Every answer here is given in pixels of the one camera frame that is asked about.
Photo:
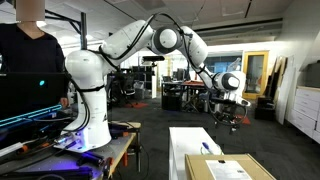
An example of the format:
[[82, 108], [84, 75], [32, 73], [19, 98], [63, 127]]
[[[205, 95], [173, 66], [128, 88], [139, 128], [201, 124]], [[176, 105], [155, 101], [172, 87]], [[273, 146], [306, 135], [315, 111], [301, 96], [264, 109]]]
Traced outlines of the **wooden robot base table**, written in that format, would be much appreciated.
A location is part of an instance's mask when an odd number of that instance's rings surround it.
[[129, 153], [134, 153], [136, 168], [141, 172], [140, 127], [137, 122], [124, 122], [127, 132], [108, 144], [84, 153], [70, 150], [47, 149], [32, 157], [14, 160], [0, 166], [1, 180], [36, 180], [46, 175], [57, 175], [65, 180], [111, 178], [119, 163], [128, 164]]

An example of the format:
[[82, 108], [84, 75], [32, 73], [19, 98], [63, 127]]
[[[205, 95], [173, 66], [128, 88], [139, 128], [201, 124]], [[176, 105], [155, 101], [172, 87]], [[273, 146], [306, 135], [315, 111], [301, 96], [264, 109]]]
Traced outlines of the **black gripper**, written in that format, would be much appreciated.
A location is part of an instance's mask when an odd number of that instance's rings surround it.
[[247, 117], [249, 105], [246, 100], [238, 103], [229, 99], [212, 98], [209, 100], [209, 114], [214, 119], [215, 127], [224, 125], [237, 130]]

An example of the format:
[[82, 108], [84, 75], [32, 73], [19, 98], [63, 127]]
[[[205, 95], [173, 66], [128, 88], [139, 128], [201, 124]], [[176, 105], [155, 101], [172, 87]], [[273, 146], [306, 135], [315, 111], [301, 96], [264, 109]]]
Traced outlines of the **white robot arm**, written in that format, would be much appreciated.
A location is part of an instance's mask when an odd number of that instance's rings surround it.
[[67, 138], [61, 149], [83, 153], [100, 148], [111, 141], [107, 118], [106, 76], [119, 71], [140, 50], [155, 55], [180, 52], [209, 91], [220, 90], [223, 100], [246, 108], [250, 102], [242, 97], [246, 75], [241, 71], [210, 72], [204, 64], [208, 46], [187, 26], [153, 29], [145, 20], [135, 21], [104, 40], [96, 51], [73, 51], [65, 59], [77, 91], [77, 118], [61, 133]]

